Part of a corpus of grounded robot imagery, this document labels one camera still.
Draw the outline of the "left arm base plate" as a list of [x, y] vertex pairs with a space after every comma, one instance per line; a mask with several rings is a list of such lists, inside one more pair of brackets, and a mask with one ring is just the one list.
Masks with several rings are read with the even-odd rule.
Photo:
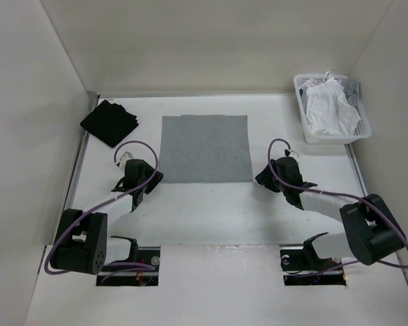
[[160, 247], [134, 248], [128, 259], [103, 267], [96, 277], [97, 287], [157, 287]]

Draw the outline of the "grey tank top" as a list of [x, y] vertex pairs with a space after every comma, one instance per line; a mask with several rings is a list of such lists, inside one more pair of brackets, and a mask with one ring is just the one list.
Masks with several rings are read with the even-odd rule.
[[247, 183], [246, 115], [164, 116], [158, 169], [164, 183]]

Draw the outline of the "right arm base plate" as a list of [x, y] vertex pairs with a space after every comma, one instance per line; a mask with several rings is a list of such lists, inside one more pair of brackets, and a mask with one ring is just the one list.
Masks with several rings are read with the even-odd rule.
[[341, 263], [339, 258], [319, 258], [305, 247], [282, 247], [280, 255], [285, 286], [346, 286], [343, 268], [327, 272]]

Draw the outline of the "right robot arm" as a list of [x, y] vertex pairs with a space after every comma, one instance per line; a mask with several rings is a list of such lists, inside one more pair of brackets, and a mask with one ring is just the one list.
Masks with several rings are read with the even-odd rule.
[[288, 204], [302, 211], [341, 222], [348, 248], [357, 262], [408, 269], [406, 235], [381, 196], [361, 198], [321, 190], [317, 184], [303, 180], [298, 162], [290, 156], [270, 159], [255, 180], [272, 192], [281, 192]]

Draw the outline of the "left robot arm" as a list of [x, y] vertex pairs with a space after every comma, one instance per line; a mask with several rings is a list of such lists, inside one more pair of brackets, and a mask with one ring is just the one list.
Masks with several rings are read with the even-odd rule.
[[130, 159], [118, 165], [124, 175], [106, 199], [94, 207], [62, 212], [54, 244], [45, 261], [48, 274], [78, 272], [97, 275], [107, 268], [153, 270], [139, 262], [137, 240], [110, 236], [108, 227], [132, 213], [163, 180], [164, 174], [145, 160]]

